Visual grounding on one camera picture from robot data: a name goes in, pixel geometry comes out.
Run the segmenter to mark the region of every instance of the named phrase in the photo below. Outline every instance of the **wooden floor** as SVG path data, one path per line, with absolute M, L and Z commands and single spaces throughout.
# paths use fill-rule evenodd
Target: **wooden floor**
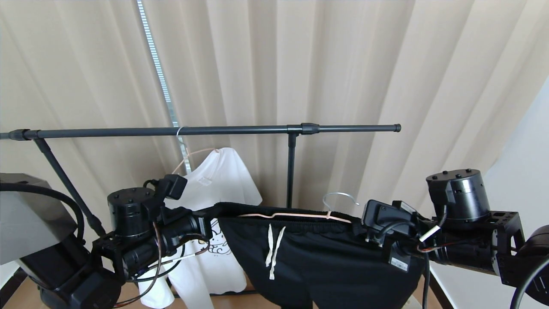
M 423 278 L 420 280 L 418 289 L 414 292 L 416 299 L 421 302 L 423 290 Z M 126 284 L 122 287 L 120 300 L 129 299 L 138 294 L 137 287 L 133 284 Z M 429 293 L 429 309 L 442 309 L 435 295 Z M 238 295 L 238 296 L 215 296 L 212 302 L 216 309 L 279 309 L 280 307 L 264 299 L 259 294 Z M 140 302 L 135 302 L 125 307 L 126 309 L 147 309 Z M 187 309 L 181 299 L 175 301 L 168 307 L 169 309 Z M 48 309 L 41 301 L 36 284 L 29 278 L 21 284 L 13 296 L 9 299 L 3 309 Z

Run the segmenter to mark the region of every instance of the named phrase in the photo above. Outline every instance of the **black shorts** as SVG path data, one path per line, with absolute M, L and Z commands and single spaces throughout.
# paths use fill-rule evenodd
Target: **black shorts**
M 360 220 L 238 218 L 275 212 L 323 214 L 303 209 L 218 203 L 210 209 L 238 263 L 255 289 L 284 308 L 400 309 L 416 289 L 423 262 L 412 258 L 408 272 L 388 264 L 381 249 L 360 236 Z

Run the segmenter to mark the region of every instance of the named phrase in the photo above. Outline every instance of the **beige curtain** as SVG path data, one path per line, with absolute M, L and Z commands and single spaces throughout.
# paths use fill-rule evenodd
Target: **beige curtain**
M 302 208 L 345 191 L 428 214 L 424 178 L 487 171 L 549 73 L 543 0 L 144 6 L 185 125 L 402 124 L 398 134 L 298 137 L 294 205 Z M 187 143 L 236 148 L 265 203 L 284 205 L 286 136 Z M 345 200 L 336 209 L 362 212 Z
M 486 171 L 549 73 L 544 0 L 144 7 L 182 125 L 402 124 L 401 133 L 298 137 L 301 208 L 345 191 L 429 215 L 424 178 Z M 2 131 L 171 125 L 135 1 L 3 1 L 0 27 Z M 181 158 L 170 137 L 49 142 L 107 229 L 106 194 L 171 172 Z M 285 204 L 287 136 L 186 142 L 191 151 L 236 148 L 265 204 Z M 64 190 L 32 142 L 0 142 L 0 170 Z M 359 216 L 362 207 L 337 200 L 335 210 Z

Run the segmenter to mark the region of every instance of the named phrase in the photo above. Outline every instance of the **drawstring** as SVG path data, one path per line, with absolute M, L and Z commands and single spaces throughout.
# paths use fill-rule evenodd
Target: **drawstring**
M 269 253 L 267 254 L 267 258 L 265 259 L 265 267 L 269 267 L 269 265 L 271 265 L 271 271 L 269 272 L 269 280 L 275 279 L 276 255 L 278 253 L 278 248 L 280 247 L 280 243 L 282 241 L 282 236 L 284 235 L 285 229 L 286 227 L 283 227 L 282 230 L 280 230 L 280 233 L 278 234 L 278 239 L 276 241 L 276 247 L 274 247 L 274 252 L 273 252 L 273 230 L 272 230 L 272 226 L 269 224 L 269 232 L 267 236 L 268 242 L 269 242 Z

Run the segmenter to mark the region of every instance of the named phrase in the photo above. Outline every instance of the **shirt tag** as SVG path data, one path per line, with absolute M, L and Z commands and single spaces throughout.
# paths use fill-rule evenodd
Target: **shirt tag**
M 399 261 L 399 260 L 395 259 L 394 257 L 391 258 L 391 265 L 397 266 L 398 268 L 402 269 L 405 272 L 408 271 L 408 264 L 406 264 L 403 261 Z
M 200 177 L 200 179 L 198 179 L 198 183 L 202 186 L 209 186 L 211 184 L 211 180 L 206 177 Z

